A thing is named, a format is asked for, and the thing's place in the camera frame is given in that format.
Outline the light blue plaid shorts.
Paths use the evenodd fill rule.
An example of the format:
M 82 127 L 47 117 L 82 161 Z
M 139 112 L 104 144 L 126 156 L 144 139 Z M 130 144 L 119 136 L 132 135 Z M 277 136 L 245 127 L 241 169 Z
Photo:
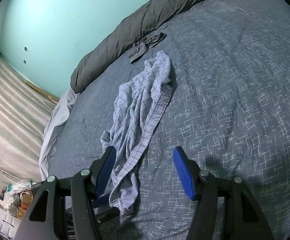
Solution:
M 109 204 L 130 215 L 138 197 L 137 164 L 161 121 L 172 97 L 171 59 L 159 51 L 146 60 L 144 70 L 120 85 L 114 101 L 113 125 L 101 136 L 103 148 L 116 150 L 111 173 L 114 185 Z

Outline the light grey crumpled sheet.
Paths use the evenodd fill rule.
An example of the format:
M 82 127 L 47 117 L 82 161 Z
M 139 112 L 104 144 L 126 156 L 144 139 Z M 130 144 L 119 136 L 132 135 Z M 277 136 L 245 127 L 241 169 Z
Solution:
M 49 176 L 58 139 L 76 103 L 77 96 L 78 94 L 72 88 L 69 88 L 59 99 L 44 129 L 44 139 L 39 155 L 39 171 L 42 180 Z

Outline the cluttered items on drawer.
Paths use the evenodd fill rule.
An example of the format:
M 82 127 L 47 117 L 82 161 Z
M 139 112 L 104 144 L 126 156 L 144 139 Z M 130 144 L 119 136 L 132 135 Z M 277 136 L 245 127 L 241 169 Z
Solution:
M 33 201 L 32 180 L 9 184 L 1 193 L 0 208 L 13 217 L 22 219 Z

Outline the blue patterned bed cover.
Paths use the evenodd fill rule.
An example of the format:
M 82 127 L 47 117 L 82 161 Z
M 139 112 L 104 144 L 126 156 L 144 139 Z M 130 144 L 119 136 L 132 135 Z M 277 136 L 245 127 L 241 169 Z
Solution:
M 173 96 L 138 164 L 131 216 L 101 225 L 105 239 L 185 239 L 195 202 L 172 159 L 183 147 L 219 178 L 240 176 L 275 239 L 290 236 L 290 6 L 284 0 L 206 0 L 161 26 L 166 38 L 130 64 L 122 55 L 78 96 L 50 173 L 75 175 L 102 155 L 121 84 L 164 51 Z

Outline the striped beige curtain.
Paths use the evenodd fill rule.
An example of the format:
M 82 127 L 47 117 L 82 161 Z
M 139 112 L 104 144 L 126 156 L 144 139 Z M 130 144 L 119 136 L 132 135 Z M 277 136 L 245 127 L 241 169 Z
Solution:
M 23 179 L 41 180 L 44 129 L 55 106 L 0 57 L 0 193 Z

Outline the dark grey crumpled garment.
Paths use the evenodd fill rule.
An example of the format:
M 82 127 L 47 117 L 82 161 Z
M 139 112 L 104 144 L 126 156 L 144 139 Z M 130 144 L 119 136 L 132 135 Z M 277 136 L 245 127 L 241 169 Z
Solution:
M 166 38 L 165 33 L 159 33 L 157 35 L 149 35 L 135 42 L 128 55 L 129 62 L 131 64 L 135 63 L 144 54 L 146 54 L 151 48 L 157 46 L 165 38 Z

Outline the dark grey rolled duvet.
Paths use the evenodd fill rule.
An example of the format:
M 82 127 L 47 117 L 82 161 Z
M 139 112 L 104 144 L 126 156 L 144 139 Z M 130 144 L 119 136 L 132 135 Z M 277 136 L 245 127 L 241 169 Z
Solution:
M 71 75 L 70 86 L 78 94 L 99 77 L 135 42 L 174 16 L 204 0 L 150 0 L 117 25 L 96 48 L 86 54 Z

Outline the wooden stick by wall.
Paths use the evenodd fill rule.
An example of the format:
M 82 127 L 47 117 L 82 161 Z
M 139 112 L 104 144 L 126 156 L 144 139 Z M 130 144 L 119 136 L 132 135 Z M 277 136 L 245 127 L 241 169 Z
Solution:
M 59 98 L 57 98 L 56 96 L 46 92 L 45 90 L 39 88 L 38 86 L 36 86 L 35 84 L 29 82 L 28 80 L 25 81 L 25 84 L 30 87 L 31 89 L 33 89 L 34 91 L 36 91 L 38 94 L 40 94 L 41 96 L 49 99 L 49 100 L 53 100 L 55 102 L 59 101 Z

